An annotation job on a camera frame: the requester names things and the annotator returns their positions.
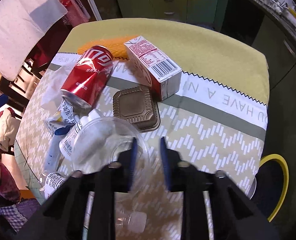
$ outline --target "drawer handle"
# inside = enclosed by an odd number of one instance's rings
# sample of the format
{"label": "drawer handle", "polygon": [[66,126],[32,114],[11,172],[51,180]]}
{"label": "drawer handle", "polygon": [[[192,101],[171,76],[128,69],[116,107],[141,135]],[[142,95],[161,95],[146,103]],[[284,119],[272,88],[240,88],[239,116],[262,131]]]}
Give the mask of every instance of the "drawer handle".
{"label": "drawer handle", "polygon": [[291,49],[290,45],[286,42],[286,40],[283,40],[283,43],[288,49],[288,51],[292,54],[292,56],[296,58],[294,51]]}

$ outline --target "white bottle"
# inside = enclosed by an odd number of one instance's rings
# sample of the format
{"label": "white bottle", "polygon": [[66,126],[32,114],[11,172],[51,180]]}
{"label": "white bottle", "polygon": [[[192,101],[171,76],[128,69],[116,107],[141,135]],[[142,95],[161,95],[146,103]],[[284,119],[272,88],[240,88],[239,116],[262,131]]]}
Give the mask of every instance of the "white bottle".
{"label": "white bottle", "polygon": [[80,118],[80,120],[69,130],[67,135],[59,142],[59,149],[63,156],[71,161],[71,152],[73,142],[79,133],[79,131],[90,121],[103,117],[102,113],[97,110],[93,109],[90,113],[86,116]]}
{"label": "white bottle", "polygon": [[116,208],[116,230],[125,228],[134,233],[142,233],[146,227],[147,214]]}
{"label": "white bottle", "polygon": [[47,199],[65,182],[65,180],[66,177],[62,176],[58,172],[43,171],[39,175],[38,182],[42,185],[39,191],[43,191],[45,199]]}

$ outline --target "yellow chair rim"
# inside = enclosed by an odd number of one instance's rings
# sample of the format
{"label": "yellow chair rim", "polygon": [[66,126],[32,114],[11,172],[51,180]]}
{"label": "yellow chair rim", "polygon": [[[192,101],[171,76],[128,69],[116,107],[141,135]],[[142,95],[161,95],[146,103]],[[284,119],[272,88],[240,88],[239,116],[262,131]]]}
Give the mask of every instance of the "yellow chair rim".
{"label": "yellow chair rim", "polygon": [[278,211],[280,210],[283,201],[286,197],[286,192],[287,192],[287,188],[289,186],[289,168],[286,164],[286,160],[279,154],[270,154],[267,156],[264,156],[261,160],[260,160],[260,165],[259,167],[261,167],[263,164],[265,164],[268,161],[276,161],[277,163],[279,163],[279,165],[282,168],[283,171],[283,188],[282,188],[282,193],[281,193],[281,197],[278,201],[277,206],[275,207],[275,209],[273,210],[273,212],[271,213],[271,215],[268,217],[268,221],[271,222],[272,219],[275,217],[275,215],[278,213]]}

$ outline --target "brown plastic lid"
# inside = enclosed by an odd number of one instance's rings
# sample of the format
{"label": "brown plastic lid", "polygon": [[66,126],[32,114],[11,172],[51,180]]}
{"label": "brown plastic lid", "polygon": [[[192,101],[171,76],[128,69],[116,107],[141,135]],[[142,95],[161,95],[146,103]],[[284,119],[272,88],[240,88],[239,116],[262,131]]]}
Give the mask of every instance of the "brown plastic lid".
{"label": "brown plastic lid", "polygon": [[156,130],[160,125],[157,102],[153,100],[149,88],[146,86],[115,93],[113,116],[135,125],[140,132]]}

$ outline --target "bottle label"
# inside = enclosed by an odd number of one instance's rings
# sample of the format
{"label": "bottle label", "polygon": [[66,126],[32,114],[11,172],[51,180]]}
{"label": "bottle label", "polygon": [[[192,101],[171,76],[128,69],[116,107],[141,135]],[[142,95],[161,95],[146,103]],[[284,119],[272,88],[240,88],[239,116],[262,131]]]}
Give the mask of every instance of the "bottle label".
{"label": "bottle label", "polygon": [[69,130],[67,135],[61,140],[61,152],[64,156],[71,156],[72,144],[79,133],[83,128],[80,120]]}
{"label": "bottle label", "polygon": [[54,191],[59,188],[64,182],[65,178],[63,178],[59,173],[49,173],[45,181],[45,198],[49,198],[50,195],[54,193]]}

